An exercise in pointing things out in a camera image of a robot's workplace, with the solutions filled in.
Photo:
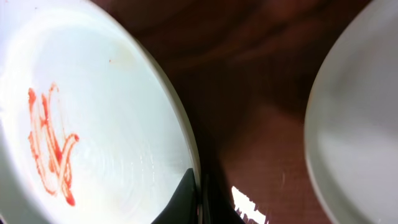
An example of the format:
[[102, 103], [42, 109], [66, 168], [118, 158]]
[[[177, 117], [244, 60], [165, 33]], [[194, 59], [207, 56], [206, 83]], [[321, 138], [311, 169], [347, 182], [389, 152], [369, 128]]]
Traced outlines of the light blue plate front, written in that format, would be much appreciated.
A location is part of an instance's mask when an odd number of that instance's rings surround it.
[[397, 222], [397, 1], [370, 2], [313, 83], [305, 160], [333, 223]]

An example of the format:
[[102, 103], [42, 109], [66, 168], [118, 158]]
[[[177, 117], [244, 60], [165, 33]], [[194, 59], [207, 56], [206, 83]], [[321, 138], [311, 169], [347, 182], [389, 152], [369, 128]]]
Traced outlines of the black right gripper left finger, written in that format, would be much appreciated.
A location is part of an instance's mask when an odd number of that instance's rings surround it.
[[197, 224], [198, 203], [192, 168], [184, 173], [170, 201], [152, 224]]

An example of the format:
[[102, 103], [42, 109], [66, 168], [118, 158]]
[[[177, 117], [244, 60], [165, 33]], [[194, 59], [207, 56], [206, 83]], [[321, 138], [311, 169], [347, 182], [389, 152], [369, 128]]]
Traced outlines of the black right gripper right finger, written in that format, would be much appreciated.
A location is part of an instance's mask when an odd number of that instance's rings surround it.
[[205, 177], [203, 181], [202, 204], [204, 224], [244, 224], [218, 184], [210, 177]]

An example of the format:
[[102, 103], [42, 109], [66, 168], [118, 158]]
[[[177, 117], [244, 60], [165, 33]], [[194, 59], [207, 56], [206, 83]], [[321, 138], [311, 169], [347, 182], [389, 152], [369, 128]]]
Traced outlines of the light blue plate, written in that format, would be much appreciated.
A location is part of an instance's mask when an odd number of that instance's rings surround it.
[[397, 1], [370, 2], [313, 83], [305, 160], [333, 223], [397, 222]]
[[152, 223], [200, 160], [151, 54], [91, 1], [1, 2], [1, 222]]

